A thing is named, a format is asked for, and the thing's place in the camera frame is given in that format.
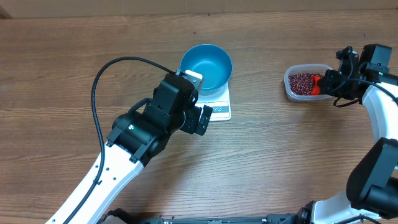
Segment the orange measuring scoop blue handle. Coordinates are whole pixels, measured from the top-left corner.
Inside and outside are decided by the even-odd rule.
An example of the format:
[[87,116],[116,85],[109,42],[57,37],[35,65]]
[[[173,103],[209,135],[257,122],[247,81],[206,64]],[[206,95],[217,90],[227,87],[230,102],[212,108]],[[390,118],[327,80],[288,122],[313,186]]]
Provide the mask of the orange measuring scoop blue handle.
[[320,95],[320,87],[318,85],[318,82],[320,81],[321,77],[313,75],[311,77],[311,81],[313,82],[314,86],[312,88],[312,91],[310,92],[310,95]]

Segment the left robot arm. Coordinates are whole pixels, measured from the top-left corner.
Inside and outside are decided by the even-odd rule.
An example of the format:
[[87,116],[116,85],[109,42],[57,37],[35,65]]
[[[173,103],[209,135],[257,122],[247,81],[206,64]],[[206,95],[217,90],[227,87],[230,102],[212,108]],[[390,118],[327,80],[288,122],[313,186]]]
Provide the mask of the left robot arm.
[[176,130],[204,135],[212,108],[197,107],[199,73],[168,73],[145,98],[117,117],[101,153],[49,223],[96,223],[122,189],[162,152]]

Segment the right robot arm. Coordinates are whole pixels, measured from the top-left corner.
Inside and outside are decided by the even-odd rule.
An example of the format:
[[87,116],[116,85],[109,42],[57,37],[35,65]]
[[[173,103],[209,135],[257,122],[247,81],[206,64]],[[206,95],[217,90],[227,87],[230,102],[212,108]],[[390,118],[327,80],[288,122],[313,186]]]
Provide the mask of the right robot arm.
[[360,54],[351,46],[336,52],[337,70],[315,82],[322,95],[363,105],[371,123],[374,145],[349,175],[346,190],[326,200],[311,201],[285,223],[379,223],[397,217],[397,76],[389,72],[392,48],[365,45]]

